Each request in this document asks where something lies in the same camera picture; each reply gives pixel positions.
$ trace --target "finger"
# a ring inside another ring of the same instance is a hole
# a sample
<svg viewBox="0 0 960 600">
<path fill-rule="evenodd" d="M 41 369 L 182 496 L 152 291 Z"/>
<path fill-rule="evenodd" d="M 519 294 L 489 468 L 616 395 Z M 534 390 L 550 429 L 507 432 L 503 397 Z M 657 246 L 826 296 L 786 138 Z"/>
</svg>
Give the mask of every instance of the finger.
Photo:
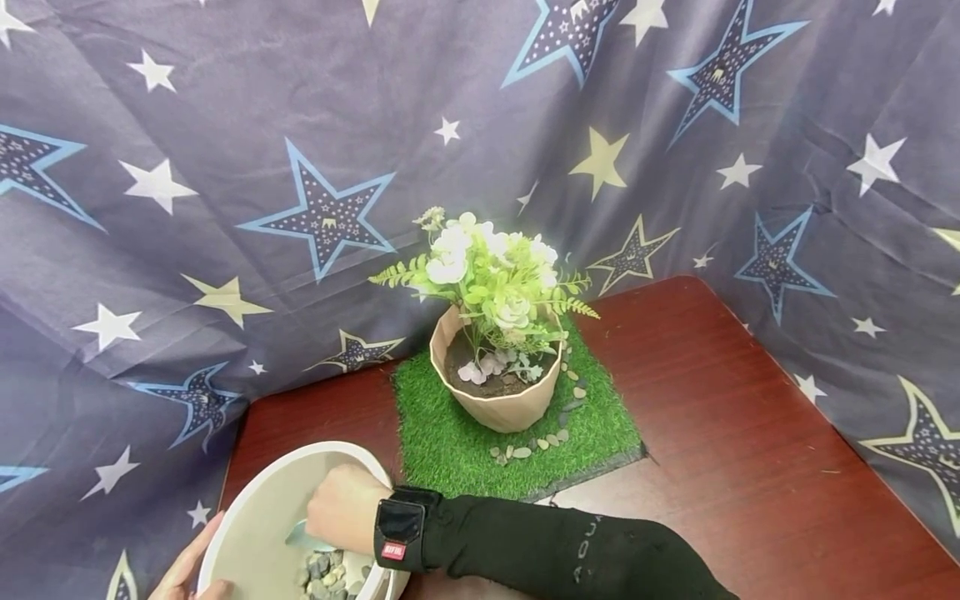
<svg viewBox="0 0 960 600">
<path fill-rule="evenodd" d="M 210 584 L 210 587 L 197 600 L 228 600 L 233 595 L 233 584 L 223 579 Z"/>
<path fill-rule="evenodd" d="M 180 552 L 173 566 L 160 580 L 160 588 L 172 589 L 183 586 L 191 579 L 193 572 L 200 565 L 200 558 L 204 555 L 206 547 L 210 545 L 210 541 L 213 540 L 213 535 L 217 533 L 217 528 L 220 527 L 220 521 L 223 519 L 223 512 L 217 513 L 200 534 Z"/>
</svg>

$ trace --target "red label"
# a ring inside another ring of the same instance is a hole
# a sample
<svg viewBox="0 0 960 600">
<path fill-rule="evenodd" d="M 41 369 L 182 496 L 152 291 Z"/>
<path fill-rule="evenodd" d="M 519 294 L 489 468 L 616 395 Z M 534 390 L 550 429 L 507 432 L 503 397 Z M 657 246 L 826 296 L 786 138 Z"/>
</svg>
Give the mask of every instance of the red label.
<svg viewBox="0 0 960 600">
<path fill-rule="evenodd" d="M 402 561 L 403 555 L 407 553 L 407 547 L 402 543 L 395 541 L 385 541 L 380 556 L 391 561 Z"/>
</svg>

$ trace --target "potted plant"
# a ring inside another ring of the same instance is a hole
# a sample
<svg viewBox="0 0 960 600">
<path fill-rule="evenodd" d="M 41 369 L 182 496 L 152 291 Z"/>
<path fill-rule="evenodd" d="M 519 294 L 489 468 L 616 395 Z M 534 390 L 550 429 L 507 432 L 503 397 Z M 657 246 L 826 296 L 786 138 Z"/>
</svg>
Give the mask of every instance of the potted plant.
<svg viewBox="0 0 960 600">
<path fill-rule="evenodd" d="M 599 318 L 576 298 L 589 278 L 558 273 L 557 253 L 539 235 L 497 232 L 470 212 L 444 222 L 434 207 L 414 223 L 427 232 L 429 252 L 370 281 L 448 300 L 430 340 L 437 376 L 490 429 L 526 429 L 546 412 L 560 372 L 560 315 Z"/>
</svg>

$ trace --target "artificial grass mat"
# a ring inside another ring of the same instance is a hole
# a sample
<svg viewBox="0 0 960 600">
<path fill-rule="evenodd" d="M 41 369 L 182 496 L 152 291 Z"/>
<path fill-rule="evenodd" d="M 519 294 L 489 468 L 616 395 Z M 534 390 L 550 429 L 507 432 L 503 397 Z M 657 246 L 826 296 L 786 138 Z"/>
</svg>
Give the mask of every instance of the artificial grass mat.
<svg viewBox="0 0 960 600">
<path fill-rule="evenodd" d="M 610 374 L 570 320 L 564 320 L 564 328 L 570 332 L 564 360 L 578 381 L 561 372 L 546 414 L 520 433 L 497 433 L 474 420 L 434 371 L 429 348 L 400 364 L 394 388 L 407 483 L 447 496 L 533 502 L 641 458 L 639 433 Z M 576 399 L 578 386 L 586 397 L 567 411 L 561 427 L 561 413 Z M 536 439 L 545 440 L 562 428 L 569 434 L 566 442 L 546 450 L 536 445 Z M 501 466 L 491 448 L 503 453 L 508 445 L 531 447 L 533 452 Z"/>
</svg>

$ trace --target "wooden table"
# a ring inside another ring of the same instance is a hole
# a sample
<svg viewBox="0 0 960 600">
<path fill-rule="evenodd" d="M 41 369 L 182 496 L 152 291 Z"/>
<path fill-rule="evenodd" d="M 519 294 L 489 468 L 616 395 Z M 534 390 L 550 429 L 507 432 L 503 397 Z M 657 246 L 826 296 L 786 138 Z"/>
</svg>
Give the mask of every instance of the wooden table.
<svg viewBox="0 0 960 600">
<path fill-rule="evenodd" d="M 584 339 L 607 366 L 652 459 L 560 492 L 560 506 L 658 520 L 745 600 L 960 598 L 960 568 L 693 277 L 594 304 Z M 275 458 L 319 440 L 368 448 L 400 472 L 393 365 L 251 408 L 223 506 Z M 489 582 L 413 578 L 406 600 L 505 599 Z"/>
</svg>

